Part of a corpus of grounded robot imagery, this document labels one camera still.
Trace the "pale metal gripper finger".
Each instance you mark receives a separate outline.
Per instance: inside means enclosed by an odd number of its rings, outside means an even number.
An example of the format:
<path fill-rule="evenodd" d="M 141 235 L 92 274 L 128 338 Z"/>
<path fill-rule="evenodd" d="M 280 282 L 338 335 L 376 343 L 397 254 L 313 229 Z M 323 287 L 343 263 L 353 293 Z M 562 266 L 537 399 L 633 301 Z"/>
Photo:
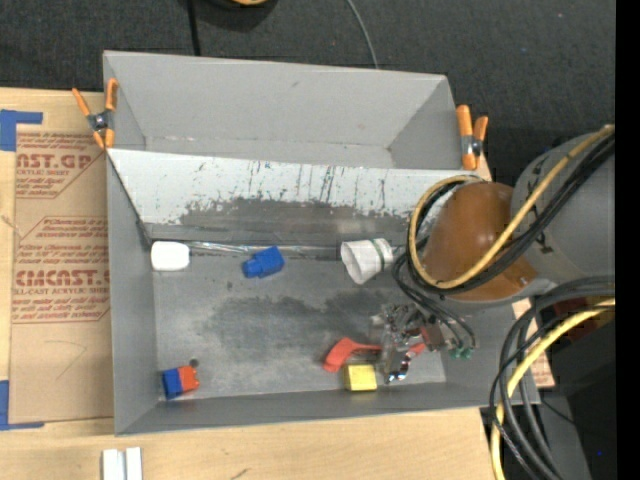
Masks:
<path fill-rule="evenodd" d="M 410 304 L 385 304 L 370 317 L 370 331 L 388 328 L 392 332 L 408 332 L 415 326 L 417 309 Z"/>
<path fill-rule="evenodd" d="M 387 333 L 384 336 L 380 364 L 386 384 L 402 381 L 406 378 L 414 357 L 410 340 L 410 336 L 403 332 Z"/>

